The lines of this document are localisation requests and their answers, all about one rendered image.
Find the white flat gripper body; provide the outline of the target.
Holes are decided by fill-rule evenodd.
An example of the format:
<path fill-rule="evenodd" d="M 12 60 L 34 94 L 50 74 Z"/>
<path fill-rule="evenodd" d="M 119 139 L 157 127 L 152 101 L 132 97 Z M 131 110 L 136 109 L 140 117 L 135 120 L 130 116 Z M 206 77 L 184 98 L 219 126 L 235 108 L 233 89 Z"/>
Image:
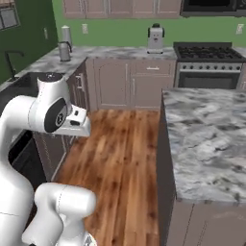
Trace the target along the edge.
<path fill-rule="evenodd" d="M 55 135 L 90 136 L 90 123 L 86 122 L 82 126 L 60 127 L 54 132 Z"/>

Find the black gas stove with oven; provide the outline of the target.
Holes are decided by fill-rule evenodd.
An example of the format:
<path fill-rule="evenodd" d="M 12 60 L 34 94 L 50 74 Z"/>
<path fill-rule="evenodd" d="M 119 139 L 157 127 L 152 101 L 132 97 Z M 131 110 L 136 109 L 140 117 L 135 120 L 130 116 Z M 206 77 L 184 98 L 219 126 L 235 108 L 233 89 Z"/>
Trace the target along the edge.
<path fill-rule="evenodd" d="M 230 42 L 174 42 L 174 87 L 236 89 L 246 62 Z"/>

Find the taupe base cabinet run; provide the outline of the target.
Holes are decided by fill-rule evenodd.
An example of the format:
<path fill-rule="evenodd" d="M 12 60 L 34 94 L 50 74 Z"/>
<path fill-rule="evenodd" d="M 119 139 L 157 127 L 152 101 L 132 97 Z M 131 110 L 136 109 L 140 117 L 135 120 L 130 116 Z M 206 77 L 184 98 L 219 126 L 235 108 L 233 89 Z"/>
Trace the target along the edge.
<path fill-rule="evenodd" d="M 157 111 L 161 91 L 174 85 L 175 66 L 175 60 L 87 59 L 90 109 Z"/>

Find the black dishwasher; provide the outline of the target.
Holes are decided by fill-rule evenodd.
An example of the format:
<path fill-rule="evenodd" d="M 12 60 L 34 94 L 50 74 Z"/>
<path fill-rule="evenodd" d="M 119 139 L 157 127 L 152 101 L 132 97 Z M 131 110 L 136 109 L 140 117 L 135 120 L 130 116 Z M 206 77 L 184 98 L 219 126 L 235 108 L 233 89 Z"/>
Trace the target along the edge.
<path fill-rule="evenodd" d="M 46 177 L 31 131 L 24 131 L 13 143 L 9 162 L 21 175 L 27 178 L 34 189 L 46 183 Z"/>

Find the grey metal kettle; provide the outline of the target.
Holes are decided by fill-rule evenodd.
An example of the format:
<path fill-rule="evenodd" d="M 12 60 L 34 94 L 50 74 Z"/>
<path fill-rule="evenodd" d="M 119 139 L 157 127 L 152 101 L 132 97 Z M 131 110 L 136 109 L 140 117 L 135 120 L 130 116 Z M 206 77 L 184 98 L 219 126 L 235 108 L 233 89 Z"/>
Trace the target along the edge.
<path fill-rule="evenodd" d="M 72 47 L 68 41 L 60 41 L 58 43 L 59 54 L 62 62 L 69 62 L 71 60 L 70 53 L 72 52 Z"/>

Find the black sink tap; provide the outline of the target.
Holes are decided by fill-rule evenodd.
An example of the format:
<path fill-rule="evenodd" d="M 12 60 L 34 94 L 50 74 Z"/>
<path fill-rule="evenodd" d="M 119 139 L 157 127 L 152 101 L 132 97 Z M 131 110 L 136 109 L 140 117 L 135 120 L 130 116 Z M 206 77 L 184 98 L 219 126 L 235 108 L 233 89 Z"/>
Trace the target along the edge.
<path fill-rule="evenodd" d="M 4 51 L 4 54 L 5 54 L 5 60 L 6 60 L 7 66 L 11 72 L 11 79 L 12 79 L 12 81 L 15 81 L 16 80 L 16 78 L 15 78 L 16 71 L 13 68 L 10 54 L 19 54 L 21 57 L 24 57 L 25 55 L 22 51 L 18 51 L 18 50 L 7 50 L 7 51 Z"/>

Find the white paper towel roll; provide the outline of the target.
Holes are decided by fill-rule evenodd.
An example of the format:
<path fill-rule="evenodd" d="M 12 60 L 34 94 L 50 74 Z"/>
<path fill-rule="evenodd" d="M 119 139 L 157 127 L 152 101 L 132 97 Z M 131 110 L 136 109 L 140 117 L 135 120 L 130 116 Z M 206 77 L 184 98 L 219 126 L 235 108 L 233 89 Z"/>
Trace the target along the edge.
<path fill-rule="evenodd" d="M 71 37 L 71 31 L 70 28 L 66 25 L 63 25 L 61 27 L 61 40 L 62 41 L 67 41 L 70 46 L 73 46 L 72 44 L 72 37 Z"/>

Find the kitchen island with marble top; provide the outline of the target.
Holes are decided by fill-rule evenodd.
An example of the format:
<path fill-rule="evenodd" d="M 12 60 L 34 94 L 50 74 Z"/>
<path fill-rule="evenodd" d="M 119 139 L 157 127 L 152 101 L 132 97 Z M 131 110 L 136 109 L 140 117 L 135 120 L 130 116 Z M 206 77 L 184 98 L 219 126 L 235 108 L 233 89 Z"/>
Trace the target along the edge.
<path fill-rule="evenodd" d="M 161 93 L 160 246 L 246 246 L 246 91 Z"/>

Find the white coffee machine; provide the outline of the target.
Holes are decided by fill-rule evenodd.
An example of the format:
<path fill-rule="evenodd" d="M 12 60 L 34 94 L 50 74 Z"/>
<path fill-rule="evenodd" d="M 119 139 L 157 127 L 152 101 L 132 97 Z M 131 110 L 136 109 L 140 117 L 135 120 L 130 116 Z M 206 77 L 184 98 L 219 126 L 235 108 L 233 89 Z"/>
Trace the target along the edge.
<path fill-rule="evenodd" d="M 163 38 L 164 29 L 159 23 L 154 23 L 148 29 L 148 54 L 162 54 L 163 53 Z"/>

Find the taupe upper cabinet run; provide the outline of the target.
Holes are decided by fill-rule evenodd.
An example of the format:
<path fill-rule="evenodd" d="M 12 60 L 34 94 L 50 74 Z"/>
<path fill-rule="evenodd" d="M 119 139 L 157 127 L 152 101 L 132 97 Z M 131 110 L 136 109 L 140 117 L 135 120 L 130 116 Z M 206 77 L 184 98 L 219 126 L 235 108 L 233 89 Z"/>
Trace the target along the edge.
<path fill-rule="evenodd" d="M 178 18 L 182 0 L 61 0 L 66 18 Z"/>

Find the black microwave oven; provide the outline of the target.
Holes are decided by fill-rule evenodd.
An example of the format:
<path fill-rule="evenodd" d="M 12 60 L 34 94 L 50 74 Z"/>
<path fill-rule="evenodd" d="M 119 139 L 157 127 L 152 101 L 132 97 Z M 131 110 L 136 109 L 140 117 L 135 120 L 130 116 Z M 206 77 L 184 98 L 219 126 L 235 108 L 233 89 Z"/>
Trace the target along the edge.
<path fill-rule="evenodd" d="M 181 16 L 246 17 L 246 0 L 183 0 Z"/>

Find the window with grey frame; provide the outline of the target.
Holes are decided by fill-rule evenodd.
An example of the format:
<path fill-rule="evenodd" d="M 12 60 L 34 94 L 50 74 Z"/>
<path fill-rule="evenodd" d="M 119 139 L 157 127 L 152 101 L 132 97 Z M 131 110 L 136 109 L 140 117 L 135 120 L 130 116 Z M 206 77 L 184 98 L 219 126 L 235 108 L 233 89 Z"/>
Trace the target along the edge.
<path fill-rule="evenodd" d="M 15 0 L 0 0 L 0 30 L 20 25 Z"/>

